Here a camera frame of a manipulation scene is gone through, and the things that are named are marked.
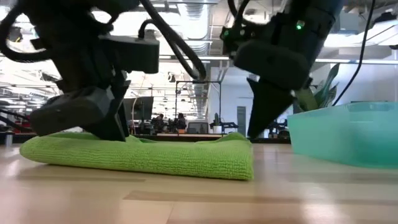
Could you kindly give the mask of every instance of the desk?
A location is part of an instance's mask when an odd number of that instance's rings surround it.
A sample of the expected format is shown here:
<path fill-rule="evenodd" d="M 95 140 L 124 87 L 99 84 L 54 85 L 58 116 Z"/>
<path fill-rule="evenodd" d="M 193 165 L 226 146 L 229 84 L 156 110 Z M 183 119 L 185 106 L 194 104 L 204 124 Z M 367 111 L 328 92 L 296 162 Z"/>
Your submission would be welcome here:
<path fill-rule="evenodd" d="M 396 224 L 398 171 L 254 145 L 251 182 L 45 166 L 0 149 L 6 224 Z"/>
<path fill-rule="evenodd" d="M 174 134 L 174 133 L 159 133 L 157 134 L 158 136 L 169 136 L 169 137 L 203 137 L 203 138 L 221 138 L 225 136 L 226 134 Z"/>

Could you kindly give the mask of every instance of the teal plastic bin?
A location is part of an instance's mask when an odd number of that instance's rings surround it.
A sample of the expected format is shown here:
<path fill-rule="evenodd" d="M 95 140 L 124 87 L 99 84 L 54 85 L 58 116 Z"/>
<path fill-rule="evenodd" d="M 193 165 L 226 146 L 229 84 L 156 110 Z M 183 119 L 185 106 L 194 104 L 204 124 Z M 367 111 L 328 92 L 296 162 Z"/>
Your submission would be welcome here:
<path fill-rule="evenodd" d="M 352 103 L 294 114 L 288 127 L 296 154 L 398 168 L 398 103 Z"/>

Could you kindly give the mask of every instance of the red object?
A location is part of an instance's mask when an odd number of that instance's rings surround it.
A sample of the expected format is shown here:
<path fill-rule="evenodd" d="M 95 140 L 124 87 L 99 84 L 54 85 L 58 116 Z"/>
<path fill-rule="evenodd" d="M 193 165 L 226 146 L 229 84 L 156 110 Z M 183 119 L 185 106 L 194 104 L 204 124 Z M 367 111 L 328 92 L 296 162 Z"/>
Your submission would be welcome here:
<path fill-rule="evenodd" d="M 21 124 L 21 120 L 17 120 L 17 121 L 15 121 L 15 123 L 20 125 L 20 126 L 22 126 L 22 127 L 24 127 L 24 128 L 30 128 L 30 123 L 28 121 L 23 120 L 22 124 Z M 15 129 L 14 132 L 15 133 L 27 133 L 27 132 L 21 132 L 18 129 Z"/>

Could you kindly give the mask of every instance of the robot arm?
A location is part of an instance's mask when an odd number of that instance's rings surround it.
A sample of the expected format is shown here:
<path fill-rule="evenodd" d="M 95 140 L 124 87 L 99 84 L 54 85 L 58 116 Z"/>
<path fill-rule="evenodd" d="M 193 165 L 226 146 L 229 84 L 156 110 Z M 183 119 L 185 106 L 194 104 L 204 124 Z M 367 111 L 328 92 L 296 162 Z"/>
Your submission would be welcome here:
<path fill-rule="evenodd" d="M 260 77 L 258 82 L 248 79 L 254 93 L 248 135 L 256 138 L 293 103 L 292 90 L 308 88 L 310 69 L 343 0 L 289 0 L 265 25 L 243 19 L 248 2 L 237 11 L 228 1 L 235 21 L 220 38 L 236 67 Z"/>
<path fill-rule="evenodd" d="M 139 38 L 111 36 L 112 23 L 120 13 L 134 10 L 140 2 L 153 19 L 143 23 Z M 111 20 L 98 22 L 92 10 L 107 12 Z M 40 37 L 32 44 L 43 51 L 21 53 L 7 46 L 12 24 L 22 13 Z M 148 0 L 18 0 L 0 24 L 0 51 L 16 62 L 52 60 L 62 77 L 57 86 L 63 94 L 30 115 L 33 130 L 43 136 L 79 126 L 100 139 L 125 141 L 129 135 L 123 106 L 130 84 L 127 73 L 159 71 L 159 41 L 144 38 L 149 23 L 163 33 L 187 72 L 204 80 L 205 68 L 197 55 Z M 177 46 L 193 62 L 195 72 Z"/>

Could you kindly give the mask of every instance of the folded towel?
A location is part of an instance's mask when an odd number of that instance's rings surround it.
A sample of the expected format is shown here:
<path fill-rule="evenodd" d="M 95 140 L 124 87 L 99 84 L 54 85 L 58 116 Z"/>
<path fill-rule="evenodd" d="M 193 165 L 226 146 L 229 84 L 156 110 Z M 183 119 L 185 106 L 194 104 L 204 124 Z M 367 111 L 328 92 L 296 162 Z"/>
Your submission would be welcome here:
<path fill-rule="evenodd" d="M 20 153 L 32 161 L 62 166 L 186 175 L 253 178 L 250 141 L 232 133 L 216 141 L 158 142 L 134 136 L 104 141 L 89 133 L 57 133 L 25 142 Z"/>

